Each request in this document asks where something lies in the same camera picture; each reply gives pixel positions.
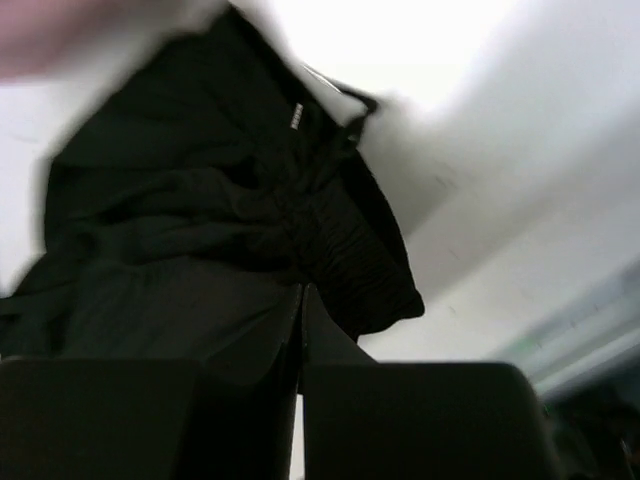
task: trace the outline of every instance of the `white ceiling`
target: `white ceiling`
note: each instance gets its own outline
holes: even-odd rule
[[[406,233],[427,314],[365,338],[374,355],[485,356],[639,256],[640,4],[237,3],[297,71],[302,60],[384,99],[362,150]],[[0,87],[6,289],[39,252],[46,152],[211,4],[131,14],[46,78]],[[349,111],[304,79],[338,118]]]

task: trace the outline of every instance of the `person's hand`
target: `person's hand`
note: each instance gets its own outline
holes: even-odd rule
[[[42,72],[74,40],[122,8],[125,2],[0,1],[0,79]]]

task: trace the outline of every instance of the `black fabric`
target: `black fabric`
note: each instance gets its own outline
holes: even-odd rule
[[[171,41],[53,159],[46,254],[0,301],[0,353],[179,356],[307,283],[352,338],[421,315],[356,150],[365,106],[337,126],[232,8]]]

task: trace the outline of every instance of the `black jacket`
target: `black jacket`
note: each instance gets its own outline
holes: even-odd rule
[[[53,159],[0,353],[206,357],[308,283],[352,338],[421,315],[361,99],[336,125],[232,8],[171,41]]]

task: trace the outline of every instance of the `black clothing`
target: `black clothing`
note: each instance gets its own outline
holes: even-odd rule
[[[0,353],[206,357],[308,283],[352,338],[421,315],[361,100],[337,126],[232,8],[171,41],[53,159]]]

